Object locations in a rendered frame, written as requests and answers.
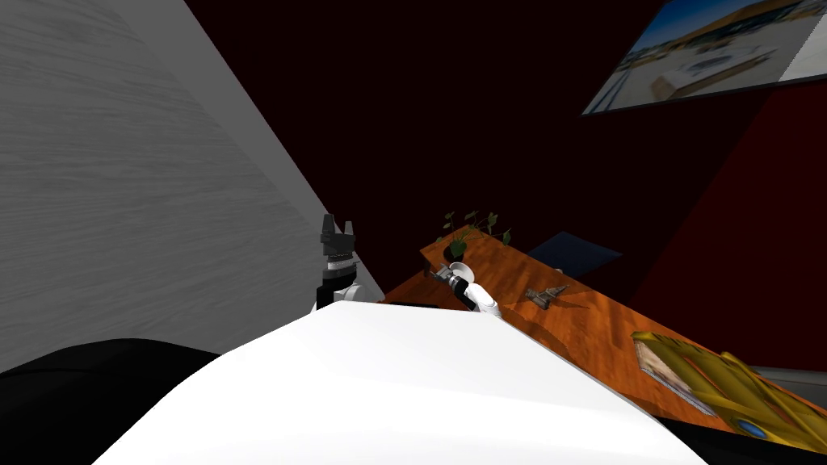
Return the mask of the green potted plant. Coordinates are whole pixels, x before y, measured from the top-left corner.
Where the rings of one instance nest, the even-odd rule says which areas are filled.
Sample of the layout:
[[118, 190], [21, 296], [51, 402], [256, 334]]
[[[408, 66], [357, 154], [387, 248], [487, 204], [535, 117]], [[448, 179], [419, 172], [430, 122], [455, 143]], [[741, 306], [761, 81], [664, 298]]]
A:
[[450, 262], [461, 262], [464, 254], [467, 251], [468, 243], [472, 240], [481, 239], [485, 235], [496, 237], [503, 245], [509, 245], [511, 242], [511, 232], [507, 229], [505, 232], [494, 233], [493, 227], [497, 224], [498, 216], [493, 212], [483, 218], [478, 218], [479, 211], [475, 210], [464, 215], [463, 221], [466, 221], [465, 226], [458, 226], [454, 221], [455, 212], [449, 212], [444, 216], [446, 223], [443, 229], [449, 230], [445, 236], [438, 237], [437, 241], [446, 243], [443, 251], [443, 256]]

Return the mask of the dark blue chair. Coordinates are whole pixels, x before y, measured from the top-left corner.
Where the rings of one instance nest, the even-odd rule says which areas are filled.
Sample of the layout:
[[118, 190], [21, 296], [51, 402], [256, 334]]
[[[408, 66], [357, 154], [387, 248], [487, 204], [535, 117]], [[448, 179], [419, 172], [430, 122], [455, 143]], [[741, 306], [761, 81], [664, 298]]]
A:
[[577, 278], [620, 258], [622, 254], [563, 231], [532, 249], [527, 256]]

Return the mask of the orange wooden table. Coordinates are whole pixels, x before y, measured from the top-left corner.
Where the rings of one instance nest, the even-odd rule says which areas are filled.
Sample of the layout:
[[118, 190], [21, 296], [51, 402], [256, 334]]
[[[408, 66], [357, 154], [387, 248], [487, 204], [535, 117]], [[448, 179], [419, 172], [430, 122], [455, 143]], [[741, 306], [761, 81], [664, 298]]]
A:
[[[488, 235], [470, 241], [464, 263], [499, 303], [507, 322], [645, 411], [735, 433], [643, 372], [631, 335], [652, 332], [697, 346], [693, 341]], [[528, 288], [544, 291], [564, 285], [569, 288], [547, 310], [525, 296]]]

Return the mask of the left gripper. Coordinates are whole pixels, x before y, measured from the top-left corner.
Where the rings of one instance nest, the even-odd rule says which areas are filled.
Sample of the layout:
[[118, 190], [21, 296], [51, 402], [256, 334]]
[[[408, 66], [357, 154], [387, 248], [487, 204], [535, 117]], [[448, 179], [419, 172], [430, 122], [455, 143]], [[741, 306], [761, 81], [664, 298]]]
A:
[[345, 222], [342, 233], [335, 232], [334, 214], [324, 214], [320, 242], [322, 244], [322, 255], [325, 257], [332, 258], [353, 254], [355, 251], [355, 235], [352, 222]]

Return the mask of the grey-brown small figurine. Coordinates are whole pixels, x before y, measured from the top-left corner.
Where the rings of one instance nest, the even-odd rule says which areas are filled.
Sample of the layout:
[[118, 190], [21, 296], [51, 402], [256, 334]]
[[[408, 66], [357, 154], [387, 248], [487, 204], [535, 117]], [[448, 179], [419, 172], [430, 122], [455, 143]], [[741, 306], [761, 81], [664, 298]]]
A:
[[556, 300], [559, 296], [561, 296], [564, 293], [564, 291], [566, 291], [568, 288], [568, 285], [560, 287], [549, 287], [546, 288], [544, 291], [535, 291], [528, 288], [525, 291], [525, 296], [533, 304], [536, 304], [543, 310], [547, 310], [548, 307], [552, 304], [552, 302]]

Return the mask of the framed wall picture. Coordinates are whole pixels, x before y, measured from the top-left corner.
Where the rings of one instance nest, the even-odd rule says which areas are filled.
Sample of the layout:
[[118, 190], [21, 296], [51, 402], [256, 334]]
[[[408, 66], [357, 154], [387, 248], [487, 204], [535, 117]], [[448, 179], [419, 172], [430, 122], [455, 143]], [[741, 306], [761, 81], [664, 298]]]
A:
[[809, 78], [827, 78], [827, 0], [669, 0], [583, 112]]

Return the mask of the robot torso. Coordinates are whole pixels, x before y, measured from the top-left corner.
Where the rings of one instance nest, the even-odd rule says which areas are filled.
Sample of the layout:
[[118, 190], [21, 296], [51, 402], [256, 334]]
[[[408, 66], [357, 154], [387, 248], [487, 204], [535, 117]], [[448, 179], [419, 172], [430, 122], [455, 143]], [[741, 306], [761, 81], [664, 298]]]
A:
[[341, 301], [221, 355], [93, 465], [706, 465], [493, 315]]

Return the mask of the golden ornate picture frame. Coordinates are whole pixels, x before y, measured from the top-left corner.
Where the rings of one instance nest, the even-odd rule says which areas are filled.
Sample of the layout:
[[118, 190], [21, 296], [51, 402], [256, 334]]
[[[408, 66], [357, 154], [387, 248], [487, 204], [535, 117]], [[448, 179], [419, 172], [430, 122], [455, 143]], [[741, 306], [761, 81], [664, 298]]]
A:
[[735, 433], [827, 455], [827, 412], [770, 383], [728, 352], [634, 332], [640, 369]]

